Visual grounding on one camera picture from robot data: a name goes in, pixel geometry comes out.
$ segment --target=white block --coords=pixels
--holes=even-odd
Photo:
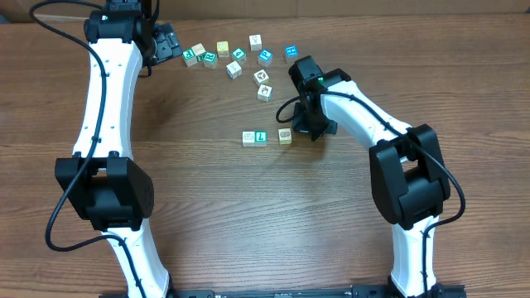
[[[258,56],[258,63],[261,66],[268,67],[272,63],[272,57],[273,57],[273,54],[271,51],[262,50],[262,52],[259,53],[259,56]]]
[[[217,41],[217,56],[219,58],[229,58],[229,43],[227,41]]]
[[[226,65],[226,71],[229,73],[229,77],[231,79],[235,79],[243,73],[243,70],[241,70],[241,66],[239,66],[238,61],[234,61],[229,65]]]
[[[280,140],[280,145],[291,144],[292,134],[290,128],[281,128],[278,129],[278,137]]]
[[[184,59],[184,62],[188,67],[197,64],[197,56],[195,55],[192,49],[188,49],[182,52],[182,58]]]
[[[261,50],[262,49],[262,36],[259,34],[255,36],[249,36],[250,50]]]
[[[255,132],[243,132],[243,147],[255,147]]]
[[[258,87],[262,84],[268,84],[269,78],[265,70],[259,70],[257,73],[254,74],[254,82],[256,82],[256,85]]]
[[[270,102],[272,97],[272,87],[261,85],[258,90],[258,99],[264,102]]]
[[[202,44],[197,44],[191,47],[195,55],[197,56],[197,61],[201,62],[203,58],[205,57],[206,50],[202,46]]]

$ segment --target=block with symbol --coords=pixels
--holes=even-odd
[[[219,58],[230,57],[229,43],[227,41],[217,41],[217,56]]]
[[[272,87],[261,85],[258,89],[258,99],[264,102],[270,102],[272,97]]]
[[[243,147],[255,147],[255,132],[243,132]]]
[[[278,129],[278,137],[280,140],[280,145],[291,144],[292,142],[291,129],[290,128]]]
[[[269,50],[262,50],[258,56],[258,63],[261,66],[268,67],[272,63],[272,52]]]
[[[205,57],[206,50],[202,46],[202,44],[197,44],[191,47],[195,55],[197,56],[197,62],[201,62],[203,58]]]
[[[195,53],[192,49],[185,50],[182,53],[182,57],[184,58],[184,62],[188,67],[197,64],[197,56],[195,56]]]
[[[235,79],[243,73],[243,70],[241,70],[241,66],[239,66],[238,61],[234,61],[229,65],[226,65],[226,71],[229,73],[229,77],[231,79]]]
[[[255,36],[249,36],[250,50],[261,50],[262,49],[262,36],[259,34]]]
[[[238,61],[240,64],[247,62],[247,53],[242,48],[237,48],[232,52],[232,60]]]
[[[206,67],[214,69],[217,67],[217,55],[215,53],[206,52],[203,63]]]
[[[285,61],[287,63],[292,63],[298,59],[298,49],[296,46],[286,46],[285,47]]]
[[[256,138],[254,139],[256,147],[267,146],[267,132],[256,132]]]
[[[265,70],[259,70],[254,74],[254,82],[259,87],[262,84],[268,84],[269,78]]]

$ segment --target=wooden block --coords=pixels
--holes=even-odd
[[[278,129],[278,136],[280,140],[280,145],[287,145],[291,144],[292,142],[292,134],[290,128],[281,128]]]
[[[195,53],[192,49],[185,50],[182,53],[182,57],[184,58],[184,62],[188,67],[197,64],[197,56],[195,56]]]
[[[238,61],[242,65],[247,62],[247,53],[242,48],[237,48],[232,52],[232,60]]]
[[[243,132],[243,147],[255,147],[255,132]]]
[[[285,47],[285,61],[287,63],[292,63],[298,59],[298,49],[296,46],[286,46]]]
[[[191,47],[195,55],[197,56],[197,61],[201,62],[206,54],[205,48],[202,46],[202,44],[197,44]]]
[[[229,58],[229,43],[227,41],[217,41],[217,56],[219,58]]]
[[[254,139],[256,147],[267,146],[267,132],[256,132],[256,138]]]
[[[258,87],[262,84],[268,84],[269,77],[265,70],[259,70],[257,73],[254,74],[254,82],[256,82],[256,85]]]
[[[249,36],[250,50],[261,50],[262,49],[262,36],[259,34],[255,36]]]
[[[235,79],[243,73],[243,71],[241,70],[241,66],[239,66],[238,64],[238,61],[234,61],[229,65],[226,65],[226,71],[229,73],[231,79]]]
[[[258,90],[258,99],[264,102],[270,102],[272,97],[272,87],[261,85]]]
[[[273,56],[273,54],[272,54],[271,51],[262,50],[262,52],[259,53],[259,56],[258,56],[258,63],[261,66],[268,67],[272,63],[272,56]]]
[[[206,67],[214,69],[217,67],[217,55],[215,53],[206,52],[203,60]]]

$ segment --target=wooden table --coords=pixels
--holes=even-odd
[[[135,161],[155,184],[152,232],[179,289],[266,290],[386,282],[390,226],[377,211],[368,155],[344,129],[279,146],[274,114],[296,91],[282,48],[298,45],[324,71],[342,68],[380,107],[438,133],[467,194],[456,223],[436,230],[435,273],[470,297],[530,291],[529,15],[344,17],[174,22],[185,47],[274,54],[271,103],[258,101],[248,53],[243,76],[186,68],[181,58],[140,79],[132,116]],[[82,37],[82,24],[59,26]],[[96,297],[125,280],[107,243],[52,252],[44,229],[61,189],[57,157],[80,131],[88,54],[36,25],[0,26],[0,297]],[[241,132],[266,130],[264,148]],[[447,218],[458,209],[453,197]],[[67,203],[53,239],[93,237]]]

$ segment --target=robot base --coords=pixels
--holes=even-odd
[[[344,289],[321,290],[278,290],[278,291],[234,291],[214,293],[210,290],[175,291],[171,288],[166,298],[423,298],[403,297],[388,277],[387,286],[351,286]],[[100,296],[99,298],[128,298],[121,296]],[[435,284],[428,298],[467,298],[464,286],[444,286]]]

